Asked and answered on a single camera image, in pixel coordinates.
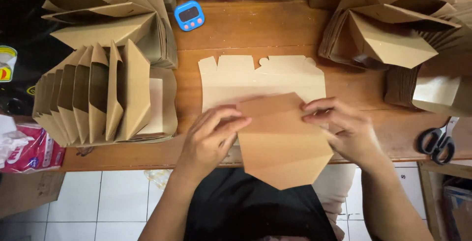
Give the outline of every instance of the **scissors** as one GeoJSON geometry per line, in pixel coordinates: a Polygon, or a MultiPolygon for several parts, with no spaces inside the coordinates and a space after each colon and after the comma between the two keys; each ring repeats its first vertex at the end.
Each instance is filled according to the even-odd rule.
{"type": "Polygon", "coordinates": [[[442,128],[431,128],[422,132],[416,140],[418,151],[431,156],[431,159],[438,165],[451,162],[456,152],[456,146],[451,135],[452,129],[454,129],[458,120],[458,117],[450,117],[442,128]],[[445,159],[440,160],[440,155],[445,150],[447,151],[445,159]]]}

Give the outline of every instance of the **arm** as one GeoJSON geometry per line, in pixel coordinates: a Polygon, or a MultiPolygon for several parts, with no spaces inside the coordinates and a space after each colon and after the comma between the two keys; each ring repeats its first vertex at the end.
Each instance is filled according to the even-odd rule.
{"type": "Polygon", "coordinates": [[[177,165],[161,200],[138,241],[184,239],[188,208],[198,184],[225,158],[236,132],[249,123],[233,108],[214,108],[200,115],[189,129],[177,165]]]}
{"type": "Polygon", "coordinates": [[[331,146],[362,169],[364,220],[372,240],[433,241],[433,237],[411,204],[390,158],[375,136],[371,120],[336,98],[306,104],[304,121],[330,123],[340,129],[327,132],[331,146]]]}

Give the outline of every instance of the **black scissors handle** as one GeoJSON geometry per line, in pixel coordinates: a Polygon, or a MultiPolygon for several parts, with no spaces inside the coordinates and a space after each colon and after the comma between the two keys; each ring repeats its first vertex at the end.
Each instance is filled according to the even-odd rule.
{"type": "Polygon", "coordinates": [[[416,140],[416,147],[422,154],[431,156],[431,159],[438,165],[449,163],[454,157],[456,146],[451,136],[441,137],[443,132],[438,128],[431,128],[421,133],[416,140]],[[440,155],[447,150],[444,160],[440,160],[440,155]]]}

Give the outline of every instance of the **black shirt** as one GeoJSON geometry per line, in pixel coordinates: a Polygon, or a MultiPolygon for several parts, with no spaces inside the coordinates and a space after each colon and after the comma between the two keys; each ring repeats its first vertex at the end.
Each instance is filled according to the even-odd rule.
{"type": "Polygon", "coordinates": [[[242,168],[221,168],[197,187],[184,240],[253,241],[269,235],[337,240],[311,185],[278,190],[242,168]]]}

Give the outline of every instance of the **hand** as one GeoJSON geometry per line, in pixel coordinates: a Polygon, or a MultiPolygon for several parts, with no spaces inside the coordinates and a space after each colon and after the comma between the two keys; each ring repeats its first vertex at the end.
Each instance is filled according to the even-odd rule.
{"type": "Polygon", "coordinates": [[[330,145],[345,159],[361,168],[369,168],[379,160],[391,162],[381,150],[371,119],[360,111],[337,98],[314,100],[302,109],[312,112],[303,117],[304,122],[331,123],[342,129],[326,132],[330,145]]]}
{"type": "Polygon", "coordinates": [[[228,107],[209,109],[190,127],[176,170],[197,186],[228,154],[236,132],[251,123],[228,107]]]}

